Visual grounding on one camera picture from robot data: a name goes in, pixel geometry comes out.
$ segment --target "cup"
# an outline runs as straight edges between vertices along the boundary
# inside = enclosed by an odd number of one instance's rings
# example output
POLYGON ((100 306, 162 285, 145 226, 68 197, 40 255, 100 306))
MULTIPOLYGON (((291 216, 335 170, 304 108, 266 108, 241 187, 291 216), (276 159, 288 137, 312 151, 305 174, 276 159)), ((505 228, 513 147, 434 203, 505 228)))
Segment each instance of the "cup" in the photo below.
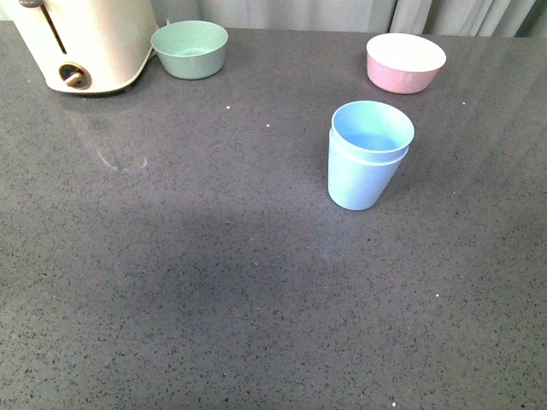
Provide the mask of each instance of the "cup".
POLYGON ((328 150, 328 192, 342 208, 372 207, 409 152, 410 118, 391 105, 349 102, 336 110, 328 150))

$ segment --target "toaster knob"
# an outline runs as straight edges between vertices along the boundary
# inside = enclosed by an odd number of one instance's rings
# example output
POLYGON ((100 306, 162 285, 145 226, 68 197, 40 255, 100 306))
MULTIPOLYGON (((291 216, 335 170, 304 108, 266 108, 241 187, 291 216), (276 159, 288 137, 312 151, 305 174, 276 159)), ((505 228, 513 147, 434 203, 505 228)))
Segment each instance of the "toaster knob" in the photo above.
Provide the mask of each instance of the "toaster knob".
POLYGON ((75 63, 63 64, 59 75, 67 87, 85 90, 91 86, 91 76, 83 67, 75 63))
POLYGON ((34 9, 35 7, 40 7, 44 4, 44 0, 19 0, 19 4, 23 7, 34 9))

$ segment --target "cup rim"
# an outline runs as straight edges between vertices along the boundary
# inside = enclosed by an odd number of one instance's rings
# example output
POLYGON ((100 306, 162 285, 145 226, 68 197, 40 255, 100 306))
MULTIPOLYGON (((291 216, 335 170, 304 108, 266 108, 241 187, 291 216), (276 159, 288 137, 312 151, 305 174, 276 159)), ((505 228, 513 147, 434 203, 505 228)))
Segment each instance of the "cup rim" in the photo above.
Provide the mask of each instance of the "cup rim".
POLYGON ((332 115, 331 128, 334 132, 336 132, 341 137, 342 140, 344 140, 345 143, 350 144, 354 149, 358 149, 363 153, 371 153, 371 154, 378 154, 378 155, 380 154, 389 155, 389 154, 397 153, 398 151, 401 151, 407 148, 410 145, 410 143, 412 143, 412 141, 414 140, 414 135, 415 135, 414 123, 403 111, 401 111, 399 108, 393 107, 390 104, 386 104, 385 102, 379 102, 379 101, 373 101, 373 100, 352 101, 340 106, 336 111, 334 111, 334 114, 332 115), (359 145, 355 145, 351 141, 348 141, 342 134, 338 132, 338 130, 336 129, 336 126, 334 125, 334 121, 335 121, 336 115, 342 109, 347 108, 350 105, 379 105, 379 106, 384 106, 385 108, 388 108, 389 110, 394 110, 395 112, 398 112, 400 115, 403 116, 405 120, 409 122, 410 128, 412 130, 411 132, 412 135, 410 136, 409 141, 401 146, 397 146, 395 149, 382 149, 382 150, 363 148, 363 147, 360 147, 359 145))

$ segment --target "kitchen appliance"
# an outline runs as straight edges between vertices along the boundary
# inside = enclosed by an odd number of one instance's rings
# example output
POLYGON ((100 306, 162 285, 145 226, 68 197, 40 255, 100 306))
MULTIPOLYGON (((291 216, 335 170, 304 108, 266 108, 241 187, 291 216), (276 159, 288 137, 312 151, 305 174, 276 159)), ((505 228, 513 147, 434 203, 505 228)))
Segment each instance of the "kitchen appliance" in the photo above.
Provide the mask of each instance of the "kitchen appliance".
POLYGON ((157 30, 150 0, 4 2, 53 90, 103 93, 130 85, 157 30))

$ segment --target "pink bowl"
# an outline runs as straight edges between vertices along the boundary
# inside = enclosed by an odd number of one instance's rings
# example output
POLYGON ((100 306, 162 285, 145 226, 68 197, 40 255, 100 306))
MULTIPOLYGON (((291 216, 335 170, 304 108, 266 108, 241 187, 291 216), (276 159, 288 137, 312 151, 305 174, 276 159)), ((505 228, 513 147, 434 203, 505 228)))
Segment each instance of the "pink bowl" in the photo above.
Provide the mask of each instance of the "pink bowl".
POLYGON ((443 49, 412 34, 380 34, 367 43, 368 77, 389 92, 414 94, 424 90, 445 63, 443 49))

